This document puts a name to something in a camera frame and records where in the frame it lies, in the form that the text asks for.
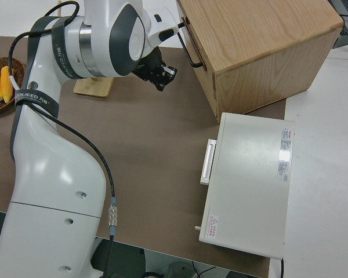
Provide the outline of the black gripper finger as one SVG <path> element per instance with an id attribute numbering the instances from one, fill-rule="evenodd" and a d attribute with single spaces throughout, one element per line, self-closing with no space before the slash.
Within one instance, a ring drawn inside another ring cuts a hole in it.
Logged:
<path id="1" fill-rule="evenodd" d="M 177 68 L 171 66 L 161 65 L 163 69 L 163 76 L 168 79 L 175 79 Z"/>
<path id="2" fill-rule="evenodd" d="M 162 76 L 155 76 L 153 77 L 153 85 L 158 91 L 162 92 L 166 86 L 165 79 Z"/>

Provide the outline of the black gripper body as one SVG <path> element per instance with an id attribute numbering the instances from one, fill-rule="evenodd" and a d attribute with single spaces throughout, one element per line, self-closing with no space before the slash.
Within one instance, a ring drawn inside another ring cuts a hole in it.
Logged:
<path id="1" fill-rule="evenodd" d="M 162 59 L 159 49 L 154 49 L 150 54 L 140 59 L 134 69 L 134 74 L 144 81 L 160 82 L 163 77 L 163 66 L 166 63 Z"/>

